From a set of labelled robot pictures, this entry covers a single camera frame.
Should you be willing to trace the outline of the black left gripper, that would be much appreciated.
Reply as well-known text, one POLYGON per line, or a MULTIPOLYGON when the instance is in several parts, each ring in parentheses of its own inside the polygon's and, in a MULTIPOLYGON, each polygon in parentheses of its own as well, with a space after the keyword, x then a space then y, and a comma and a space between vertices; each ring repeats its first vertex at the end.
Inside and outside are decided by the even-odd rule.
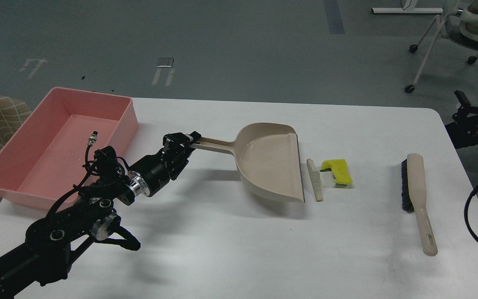
POLYGON ((163 137, 163 148, 155 154, 146 155, 130 165, 132 181, 136 182, 147 197, 155 195, 171 180, 178 178, 194 152, 193 145, 199 142, 201 134, 174 133, 163 137))

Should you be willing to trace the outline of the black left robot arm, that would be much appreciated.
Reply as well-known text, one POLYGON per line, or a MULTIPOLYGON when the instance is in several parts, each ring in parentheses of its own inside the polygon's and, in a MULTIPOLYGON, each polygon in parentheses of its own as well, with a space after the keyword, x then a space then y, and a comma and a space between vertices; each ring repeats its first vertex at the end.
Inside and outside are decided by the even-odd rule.
POLYGON ((128 165, 112 146, 89 159, 96 136, 88 141, 82 181, 29 226, 23 244, 0 257, 0 299, 13 299, 34 282, 45 286, 67 279, 73 263, 94 243, 139 250, 138 239, 121 226, 114 201, 130 206, 138 195, 155 195, 177 179, 201 139, 197 131, 167 134, 157 153, 128 165))

